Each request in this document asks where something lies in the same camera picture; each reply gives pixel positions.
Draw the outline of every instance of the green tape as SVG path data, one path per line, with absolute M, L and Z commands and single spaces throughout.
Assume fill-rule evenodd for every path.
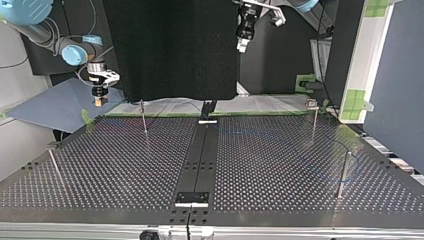
M 364 97 L 364 90 L 350 89 L 347 91 L 342 112 L 343 120 L 359 120 L 361 112 L 365 108 Z
M 295 92 L 297 93 L 313 93 L 314 90 L 306 90 L 306 88 L 300 86 L 300 82 L 315 82 L 316 76 L 315 74 L 309 75 L 297 75 L 296 77 L 296 88 Z
M 384 17 L 389 5 L 389 0 L 369 0 L 365 17 Z
M 83 109 L 81 111 L 81 117 L 85 122 L 85 126 L 86 126 L 87 131 L 90 131 L 95 125 L 94 119 L 92 119 L 90 117 L 90 113 L 86 109 Z
M 1 113 L 0 117 L 7 118 L 7 113 L 9 113 L 9 111 L 10 111 L 10 110 L 11 110 L 10 108 L 8 108 L 8 109 L 4 110 L 4 111 Z

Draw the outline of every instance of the black cable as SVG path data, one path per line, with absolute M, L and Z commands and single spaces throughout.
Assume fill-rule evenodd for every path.
M 0 69 L 7 69 L 7 68 L 14 68 L 14 67 L 18 67 L 21 66 L 22 64 L 24 64 L 26 61 L 28 60 L 28 56 L 20 63 L 14 64 L 14 65 L 10 65 L 10 66 L 4 66 L 4 67 L 0 67 Z
M 14 122 L 14 121 L 16 121 L 16 119 L 12 119 L 12 120 L 7 121 L 7 122 L 5 122 L 5 123 L 3 123 L 3 124 L 0 124 L 0 127 L 3 127 L 3 126 L 5 126 L 5 125 L 7 125 L 7 124 L 9 124 L 9 123 Z
M 320 53 L 320 50 L 319 50 L 319 38 L 320 38 L 321 23 L 322 23 L 322 18 L 324 16 L 324 12 L 325 12 L 325 6 L 327 5 L 326 3 L 327 2 L 324 2 L 324 4 L 322 5 L 322 12 L 321 12 L 321 16 L 320 16 L 319 22 L 318 22 L 318 37 L 317 37 L 317 55 L 318 55 L 318 65 L 319 65 L 318 68 L 319 68 L 319 72 L 320 72 L 320 75 L 321 75 L 322 85 L 324 86 L 325 94 L 327 95 L 328 101 L 330 101 L 330 104 L 333 107 L 334 112 L 337 115 L 337 118 L 339 118 L 340 117 L 339 112 L 337 111 L 336 106 L 334 105 L 334 102 L 330 97 L 330 93 L 328 92 L 327 84 L 325 83 L 324 75 L 322 74 L 321 53 Z

